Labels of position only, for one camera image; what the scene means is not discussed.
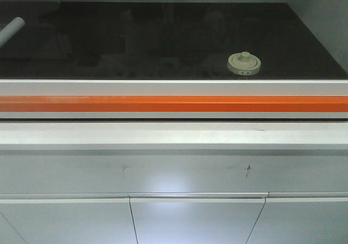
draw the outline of cabinet door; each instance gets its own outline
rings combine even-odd
[[[245,244],[263,199],[131,199],[139,244]]]
[[[268,199],[248,244],[348,243],[348,198]]]
[[[136,244],[129,200],[103,201],[22,200],[0,211],[28,244]]]
[[[1,244],[26,244],[25,240],[7,221],[7,219],[0,214],[0,243]]]

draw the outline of round knob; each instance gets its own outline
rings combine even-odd
[[[260,71],[261,61],[249,52],[241,52],[228,58],[227,67],[235,74],[251,76]]]
[[[249,52],[241,52],[240,53],[240,61],[249,62],[251,59],[251,54]]]

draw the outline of metal frame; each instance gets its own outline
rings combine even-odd
[[[348,112],[0,112],[3,119],[348,119]]]
[[[0,80],[1,96],[348,96],[348,80]]]
[[[105,193],[105,194],[0,194],[0,204],[68,203],[323,203],[348,202],[347,192],[308,193]]]

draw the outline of black work surface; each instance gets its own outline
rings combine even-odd
[[[2,2],[26,26],[0,49],[0,78],[347,79],[287,4]],[[231,54],[260,58],[252,77]]]

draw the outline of white cabinet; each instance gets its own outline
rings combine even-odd
[[[348,123],[1,123],[0,193],[344,192]]]
[[[348,198],[268,199],[248,244],[348,243]]]
[[[27,244],[136,244],[128,198],[112,202],[107,199],[5,202],[0,204],[1,213]],[[22,243],[10,235],[8,226],[0,223],[0,232],[5,232],[9,239],[3,242],[2,235],[1,244]]]
[[[131,199],[139,244],[245,244],[264,199]]]

